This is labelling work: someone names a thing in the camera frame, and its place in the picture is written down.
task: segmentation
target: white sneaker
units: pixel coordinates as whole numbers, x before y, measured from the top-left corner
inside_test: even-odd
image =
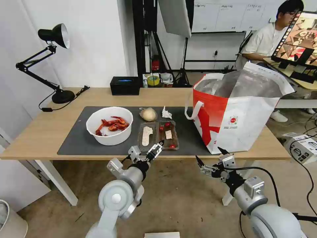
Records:
[[[277,110],[275,112],[272,112],[270,118],[272,118],[273,120],[277,121],[277,122],[287,122],[287,117],[283,116],[280,113],[280,110]]]
[[[310,115],[314,115],[316,113],[312,108],[306,108],[306,112]]]

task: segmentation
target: whiteboard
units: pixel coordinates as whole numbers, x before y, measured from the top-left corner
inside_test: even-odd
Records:
[[[276,20],[285,0],[195,0],[192,32],[258,30]],[[317,11],[316,0],[303,0],[306,11]]]

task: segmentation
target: bag handle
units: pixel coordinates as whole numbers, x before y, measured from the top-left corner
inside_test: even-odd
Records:
[[[188,120],[193,120],[193,119],[195,119],[195,118],[197,117],[198,113],[199,113],[200,108],[201,108],[202,106],[204,106],[204,103],[203,103],[203,102],[197,101],[197,103],[196,103],[196,105],[195,105],[195,107],[194,107],[194,110],[193,110],[193,114],[192,114],[192,116],[190,117],[190,116],[187,114],[187,109],[188,109],[188,104],[189,104],[189,100],[190,100],[190,98],[191,98],[191,95],[192,95],[192,93],[189,95],[189,97],[188,97],[188,99],[187,99],[187,101],[186,101],[186,103],[185,103],[185,116],[186,116],[186,118],[187,118]]]

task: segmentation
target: white cylinder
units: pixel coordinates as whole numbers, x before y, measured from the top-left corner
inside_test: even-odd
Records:
[[[6,201],[0,199],[0,203],[5,204],[8,209],[7,219],[0,229],[0,238],[25,238],[27,222],[13,211]]]

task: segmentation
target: black desk lamp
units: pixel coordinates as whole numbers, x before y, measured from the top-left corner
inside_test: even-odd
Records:
[[[33,65],[55,54],[56,45],[53,44],[53,41],[55,41],[61,47],[69,49],[69,36],[68,36],[67,29],[64,23],[58,24],[52,30],[40,29],[38,31],[38,35],[42,40],[46,41],[48,46],[44,50],[40,51],[39,53],[36,53],[35,55],[31,56],[30,58],[27,58],[26,60],[20,63],[17,63],[16,68],[26,73],[27,75],[30,75],[31,77],[35,78],[41,83],[44,83],[50,88],[54,89],[55,93],[52,96],[52,101],[54,103],[61,104],[61,103],[67,103],[74,100],[75,94],[72,91],[62,90],[61,88],[59,88],[59,85],[52,83],[48,80],[45,80],[41,78],[40,76],[36,75],[35,73],[32,73],[29,71],[29,68],[32,67]],[[35,58],[36,56],[40,55],[41,53],[47,50],[49,50],[51,53],[42,57],[41,59],[32,60],[33,58]]]

